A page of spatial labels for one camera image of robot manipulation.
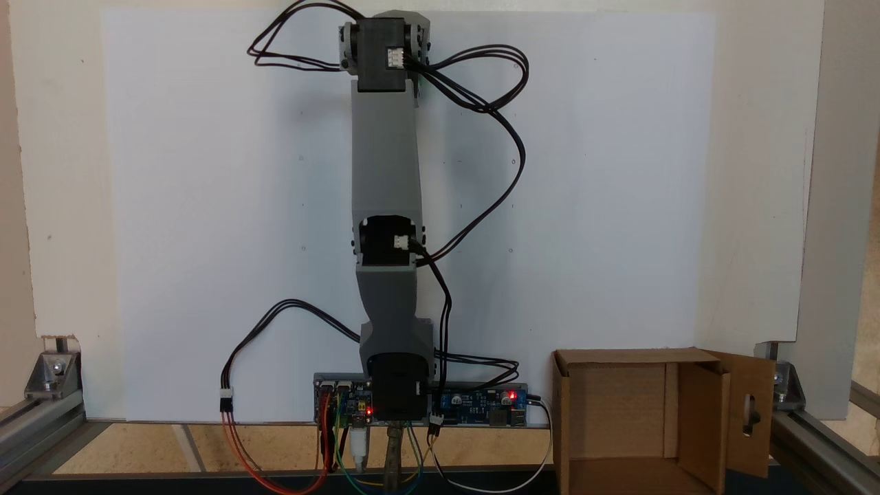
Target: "robotic arm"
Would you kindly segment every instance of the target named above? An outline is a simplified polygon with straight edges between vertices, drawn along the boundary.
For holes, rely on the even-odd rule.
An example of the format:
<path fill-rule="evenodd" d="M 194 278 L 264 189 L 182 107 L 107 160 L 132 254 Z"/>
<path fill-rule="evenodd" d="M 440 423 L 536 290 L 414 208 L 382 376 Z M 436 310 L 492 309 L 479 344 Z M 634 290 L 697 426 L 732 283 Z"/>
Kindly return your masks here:
<path fill-rule="evenodd" d="M 351 84 L 352 223 L 356 274 L 370 321 L 360 355 L 377 420 L 419 420 L 428 408 L 434 325 L 415 317 L 416 257 L 423 241 L 416 145 L 418 75 L 404 58 L 427 62 L 429 21 L 388 11 L 340 29 L 340 66 Z"/>

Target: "orange wire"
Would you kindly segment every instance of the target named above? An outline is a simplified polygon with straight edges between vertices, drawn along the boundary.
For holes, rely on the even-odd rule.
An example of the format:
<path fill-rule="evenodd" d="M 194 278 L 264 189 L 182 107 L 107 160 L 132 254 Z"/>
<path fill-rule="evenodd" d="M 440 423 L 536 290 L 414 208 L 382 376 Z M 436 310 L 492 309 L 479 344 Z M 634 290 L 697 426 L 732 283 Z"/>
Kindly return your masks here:
<path fill-rule="evenodd" d="M 330 404 L 330 397 L 328 396 L 326 401 L 323 404 L 321 404 L 321 408 L 320 408 L 320 415 L 321 415 L 320 421 L 323 426 L 321 429 L 321 431 L 322 431 L 321 436 L 324 438 L 325 455 L 329 455 L 329 452 L 330 452 L 329 438 L 326 435 L 326 424 L 325 424 L 326 408 L 329 407 L 329 404 Z M 326 465 L 326 460 L 325 460 L 325 462 L 324 462 L 325 466 L 321 470 L 321 475 L 318 478 L 318 481 L 316 481 L 315 484 L 313 484 L 309 488 L 305 489 L 304 491 L 287 490 L 280 485 L 277 485 L 277 484 L 270 482 L 269 480 L 263 478 L 255 470 L 253 470 L 253 468 L 251 468 L 251 465 L 248 464 L 247 461 L 245 461 L 245 456 L 241 452 L 241 449 L 238 447 L 238 444 L 232 441 L 232 438 L 231 438 L 231 435 L 232 435 L 232 433 L 231 433 L 231 430 L 232 430 L 231 417 L 229 418 L 228 423 L 227 423 L 226 413 L 223 413 L 221 415 L 221 421 L 223 423 L 223 433 L 224 433 L 224 437 L 226 437 L 226 443 L 229 444 L 229 447 L 232 450 L 232 452 L 235 454 L 236 457 L 238 457 L 238 461 L 245 468 L 245 470 L 248 472 L 248 474 L 250 474 L 251 477 L 253 477 L 253 479 L 255 479 L 259 484 L 266 487 L 268 490 L 273 491 L 273 492 L 277 493 L 278 495 L 308 495 L 309 493 L 312 493 L 312 492 L 316 491 L 318 488 L 320 488 L 321 485 L 323 485 L 324 482 L 326 481 L 327 465 Z"/>

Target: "cardboard box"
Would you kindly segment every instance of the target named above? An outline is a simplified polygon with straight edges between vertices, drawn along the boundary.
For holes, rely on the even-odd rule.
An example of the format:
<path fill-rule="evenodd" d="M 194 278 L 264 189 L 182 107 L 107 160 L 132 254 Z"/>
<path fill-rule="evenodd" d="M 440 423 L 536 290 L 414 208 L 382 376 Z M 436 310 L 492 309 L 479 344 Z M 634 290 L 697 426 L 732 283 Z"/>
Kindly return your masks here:
<path fill-rule="evenodd" d="M 562 495 L 724 492 L 767 476 L 775 364 L 700 349 L 554 354 Z"/>

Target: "white backdrop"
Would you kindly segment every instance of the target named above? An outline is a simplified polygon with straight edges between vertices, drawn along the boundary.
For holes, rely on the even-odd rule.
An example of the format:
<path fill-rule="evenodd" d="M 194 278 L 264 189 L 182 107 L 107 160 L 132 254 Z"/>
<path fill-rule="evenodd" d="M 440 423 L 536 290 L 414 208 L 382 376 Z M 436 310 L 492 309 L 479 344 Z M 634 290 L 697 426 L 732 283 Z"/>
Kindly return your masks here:
<path fill-rule="evenodd" d="M 224 361 L 279 299 L 366 321 L 349 245 L 350 76 L 254 68 L 241 48 L 271 13 L 106 14 L 129 417 L 214 419 Z M 522 182 L 440 263 L 451 348 L 514 358 L 549 395 L 554 349 L 694 344 L 715 16 L 428 15 L 432 58 L 496 42 L 532 61 L 505 108 L 526 143 Z M 276 46 L 332 58 L 339 24 L 312 16 Z M 492 62 L 449 73 L 486 95 L 517 75 Z M 497 122 L 430 89 L 418 126 L 437 248 L 501 194 L 517 153 Z M 419 315 L 438 318 L 429 270 L 420 287 Z M 237 415 L 307 421 L 312 373 L 359 368 L 355 344 L 286 314 L 236 362 Z"/>
<path fill-rule="evenodd" d="M 363 321 L 347 76 L 249 64 L 243 48 L 280 3 L 101 17 L 112 4 L 136 2 L 12 6 L 37 331 L 80 340 L 92 417 L 216 421 L 219 369 L 276 300 Z M 540 4 L 603 5 L 621 12 L 532 15 L 518 31 L 516 15 L 430 14 L 435 56 L 482 37 L 532 59 L 506 111 L 529 151 L 523 181 L 443 270 L 453 347 L 519 358 L 539 393 L 557 347 L 748 352 L 796 332 L 822 2 Z M 296 28 L 341 22 L 325 19 Z M 513 75 L 453 73 L 487 92 Z M 514 170 L 502 129 L 457 112 L 429 91 L 419 115 L 435 247 Z M 420 314 L 437 318 L 429 277 L 421 290 Z M 351 342 L 286 314 L 241 356 L 237 412 L 306 420 L 311 374 L 346 369 Z"/>

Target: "black wire bundle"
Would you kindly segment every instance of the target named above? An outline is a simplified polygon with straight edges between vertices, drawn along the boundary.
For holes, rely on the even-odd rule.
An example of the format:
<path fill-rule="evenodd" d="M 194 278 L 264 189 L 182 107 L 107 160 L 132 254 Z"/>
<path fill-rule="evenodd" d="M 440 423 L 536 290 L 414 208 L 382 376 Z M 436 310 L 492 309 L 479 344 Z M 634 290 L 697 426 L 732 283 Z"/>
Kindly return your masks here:
<path fill-rule="evenodd" d="M 464 86 L 456 83 L 449 77 L 445 76 L 440 72 L 441 69 L 445 67 L 449 67 L 454 63 L 464 62 L 466 60 L 474 60 L 478 58 L 498 58 L 503 60 L 508 60 L 517 65 L 517 67 L 522 71 L 522 77 L 519 79 L 516 85 L 513 86 L 509 91 L 503 94 L 500 98 L 494 101 L 486 101 L 480 95 L 476 94 L 465 88 Z M 510 193 L 513 191 L 513 188 L 519 182 L 520 176 L 523 174 L 523 170 L 525 168 L 525 145 L 523 144 L 523 140 L 519 137 L 519 134 L 513 126 L 510 125 L 510 122 L 504 115 L 501 115 L 501 110 L 507 104 L 511 103 L 525 88 L 526 83 L 529 81 L 529 59 L 525 56 L 525 54 L 519 49 L 512 47 L 510 45 L 483 45 L 480 47 L 469 48 L 467 50 L 462 50 L 457 54 L 443 60 L 440 63 L 432 63 L 431 65 L 426 65 L 424 63 L 419 62 L 413 56 L 407 54 L 407 59 L 405 61 L 404 66 L 407 70 L 411 70 L 413 72 L 417 72 L 425 78 L 426 81 L 431 83 L 433 86 L 437 88 L 441 93 L 443 93 L 447 98 L 449 98 L 453 103 L 458 105 L 459 107 L 466 108 L 478 114 L 489 114 L 492 118 L 498 121 L 504 127 L 505 130 L 510 134 L 510 137 L 513 138 L 513 142 L 517 145 L 517 150 L 519 152 L 519 167 L 517 169 L 517 174 L 514 176 L 513 181 L 504 190 L 504 193 L 495 200 L 485 211 L 483 211 L 477 218 L 475 218 L 470 224 L 465 226 L 461 230 L 461 232 L 455 234 L 452 239 L 449 240 L 443 247 L 438 249 L 433 255 L 434 261 L 438 261 L 444 256 L 448 255 L 452 252 L 453 249 L 469 234 L 477 225 L 483 221 L 484 218 L 488 217 L 492 211 L 494 211 L 501 203 L 510 196 Z M 423 257 L 418 260 L 418 266 L 424 266 L 429 264 L 430 261 L 428 258 Z"/>
<path fill-rule="evenodd" d="M 309 313 L 318 316 L 321 320 L 323 320 L 326 324 L 330 325 L 344 336 L 350 338 L 355 342 L 361 342 L 361 336 L 357 335 L 355 332 L 351 331 L 333 318 L 333 316 L 327 314 L 322 309 L 313 306 L 301 299 L 285 299 L 279 301 L 274 306 L 272 306 L 266 314 L 260 318 L 260 321 L 253 327 L 253 329 L 245 336 L 245 338 L 238 344 L 232 354 L 229 356 L 229 359 L 226 361 L 226 366 L 223 367 L 223 371 L 220 373 L 220 388 L 231 388 L 231 371 L 232 371 L 232 362 L 235 361 L 235 357 L 238 356 L 238 353 L 241 352 L 242 349 L 245 348 L 256 336 L 258 336 L 263 330 L 268 327 L 269 323 L 275 319 L 275 317 L 280 314 L 285 309 L 290 309 L 292 307 L 297 307 L 300 309 L 304 309 Z"/>
<path fill-rule="evenodd" d="M 291 17 L 294 16 L 299 11 L 303 11 L 305 9 L 310 9 L 312 7 L 324 7 L 327 9 L 333 9 L 335 11 L 340 11 L 354 20 L 360 20 L 363 18 L 363 14 L 361 12 L 352 9 L 346 4 L 339 2 L 338 0 L 326 0 L 323 2 L 313 2 L 308 4 L 309 0 L 297 0 L 290 7 L 284 9 L 284 11 L 272 21 L 259 36 L 253 40 L 251 46 L 247 48 L 247 54 L 253 57 L 253 64 L 260 67 L 285 67 L 287 69 L 296 69 L 296 70 L 304 70 L 310 72 L 341 72 L 343 68 L 340 67 L 338 63 L 330 63 L 325 62 L 323 60 L 318 60 L 317 58 L 311 58 L 309 56 L 302 55 L 287 55 L 282 53 L 270 52 L 269 47 L 272 46 L 272 42 L 275 41 L 275 37 L 278 36 L 278 33 L 281 32 L 284 25 L 290 20 Z M 260 45 L 268 36 L 268 41 L 263 43 L 262 48 L 257 48 L 257 45 Z M 272 59 L 272 60 L 289 60 L 291 62 L 296 63 L 297 65 L 293 65 L 290 63 L 284 62 L 264 62 L 263 59 Z"/>
<path fill-rule="evenodd" d="M 278 314 L 280 314 L 281 312 L 283 312 L 286 309 L 291 309 L 291 308 L 304 309 L 304 310 L 308 311 L 309 313 L 312 313 L 315 316 L 318 316 L 323 322 L 330 325 L 331 327 L 336 329 L 336 331 L 338 331 L 341 334 L 343 334 L 344 336 L 348 337 L 350 340 L 352 340 L 354 342 L 358 342 L 358 343 L 361 342 L 361 336 L 357 335 L 357 333 L 353 332 L 351 329 L 349 329 L 348 327 L 343 325 L 339 320 L 336 320 L 335 318 L 333 318 L 333 316 L 331 316 L 330 314 L 328 314 L 324 310 L 322 310 L 314 305 L 311 305 L 301 299 L 284 299 L 284 300 L 276 303 L 274 306 L 272 306 L 266 312 L 266 314 L 264 314 L 263 317 L 260 318 L 260 321 L 257 322 L 257 324 L 253 327 L 253 329 L 250 332 L 248 332 L 248 334 L 241 341 L 241 343 L 239 343 L 235 347 L 235 350 L 232 351 L 232 354 L 229 356 L 229 359 L 227 359 L 227 361 L 226 361 L 226 365 L 224 366 L 223 371 L 220 373 L 220 388 L 231 388 L 232 363 L 235 361 L 235 358 L 236 358 L 236 356 L 238 356 L 238 353 L 242 349 L 244 349 L 254 338 L 256 338 L 263 330 L 265 330 L 266 327 L 268 327 L 269 324 L 272 322 L 272 320 L 274 320 L 275 317 L 278 316 Z M 448 337 L 449 337 L 449 332 L 448 332 L 449 315 L 448 315 L 448 312 L 446 312 L 445 321 L 446 321 L 446 324 L 445 324 L 446 326 L 441 327 L 441 329 L 446 328 L 447 331 L 445 331 L 445 334 L 442 331 L 440 335 L 441 335 L 441 342 L 446 346 L 446 348 L 448 348 Z M 449 362 L 452 362 L 452 363 L 461 363 L 461 364 L 465 364 L 465 365 L 494 366 L 494 367 L 499 367 L 499 368 L 504 369 L 504 372 L 502 372 L 498 376 L 494 377 L 492 380 L 487 381 L 486 383 L 480 385 L 479 387 L 477 387 L 475 389 L 495 387 L 497 385 L 502 385 L 504 383 L 509 383 L 511 381 L 514 381 L 516 378 L 519 377 L 519 371 L 517 370 L 519 368 L 519 363 L 516 361 L 509 360 L 509 359 L 487 358 L 487 357 L 483 357 L 483 356 L 470 356 L 470 355 L 466 355 L 466 354 L 451 354 L 447 350 L 444 350 L 443 346 L 441 346 L 441 349 L 434 349 L 434 357 L 440 359 L 441 363 L 443 363 L 445 360 L 448 360 Z"/>
<path fill-rule="evenodd" d="M 434 394 L 434 413 L 440 415 L 440 400 L 446 389 L 446 375 L 449 370 L 449 314 L 452 312 L 452 294 L 449 292 L 443 274 L 440 273 L 440 269 L 434 262 L 434 257 L 428 253 L 428 250 L 414 240 L 409 241 L 409 248 L 428 262 L 428 266 L 431 267 L 431 271 L 444 294 L 443 311 L 440 312 L 440 328 L 437 332 L 440 336 L 440 380 L 437 383 L 437 392 Z"/>

